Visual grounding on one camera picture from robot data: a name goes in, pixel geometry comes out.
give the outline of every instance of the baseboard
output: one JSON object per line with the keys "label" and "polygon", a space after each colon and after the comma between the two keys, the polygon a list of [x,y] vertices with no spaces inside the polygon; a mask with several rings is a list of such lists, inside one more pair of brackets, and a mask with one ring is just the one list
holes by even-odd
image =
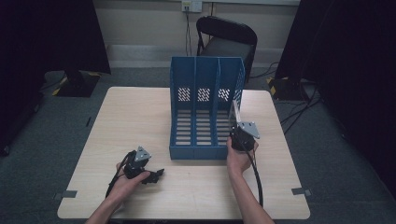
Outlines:
{"label": "baseboard", "polygon": [[[183,48],[141,45],[108,45],[110,67],[170,67],[173,56],[187,56]],[[279,62],[283,49],[256,49],[253,67],[269,67]]]}

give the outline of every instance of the black chair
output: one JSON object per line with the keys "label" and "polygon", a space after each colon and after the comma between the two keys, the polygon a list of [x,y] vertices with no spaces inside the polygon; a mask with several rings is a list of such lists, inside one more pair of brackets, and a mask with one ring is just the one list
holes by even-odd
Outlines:
{"label": "black chair", "polygon": [[[197,56],[241,57],[248,82],[257,46],[256,33],[247,25],[218,17],[206,16],[196,22],[198,31]],[[204,45],[202,34],[211,36]]]}

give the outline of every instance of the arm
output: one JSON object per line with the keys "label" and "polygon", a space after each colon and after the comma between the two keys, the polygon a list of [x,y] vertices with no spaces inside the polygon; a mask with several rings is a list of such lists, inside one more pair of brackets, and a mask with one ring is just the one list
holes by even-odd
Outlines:
{"label": "arm", "polygon": [[99,207],[87,220],[90,223],[107,223],[111,215],[121,206],[122,202],[131,195],[139,183],[149,177],[149,172],[143,172],[133,179],[128,179],[123,174],[123,169],[119,172],[119,179],[114,184],[110,194],[102,201]]}
{"label": "arm", "polygon": [[[253,150],[256,150],[258,146],[259,144],[255,143]],[[250,166],[248,155],[246,155],[245,152],[241,153],[233,149],[231,137],[228,138],[227,148],[228,175],[244,223],[274,223],[270,216],[259,205],[248,183],[243,177],[244,171]]]}

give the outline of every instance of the blue file organizer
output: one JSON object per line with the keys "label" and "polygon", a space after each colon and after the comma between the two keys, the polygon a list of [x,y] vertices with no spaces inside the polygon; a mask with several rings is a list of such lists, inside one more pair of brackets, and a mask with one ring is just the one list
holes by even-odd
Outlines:
{"label": "blue file organizer", "polygon": [[172,160],[225,160],[232,101],[245,84],[241,58],[173,57],[170,69]]}

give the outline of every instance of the power outlet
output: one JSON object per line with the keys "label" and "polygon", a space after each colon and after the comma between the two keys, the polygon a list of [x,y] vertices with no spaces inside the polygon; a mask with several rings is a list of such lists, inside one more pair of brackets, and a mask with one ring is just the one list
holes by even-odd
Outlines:
{"label": "power outlet", "polygon": [[191,1],[181,1],[181,11],[192,12],[192,2]]}
{"label": "power outlet", "polygon": [[192,12],[202,12],[202,2],[201,1],[192,1]]}

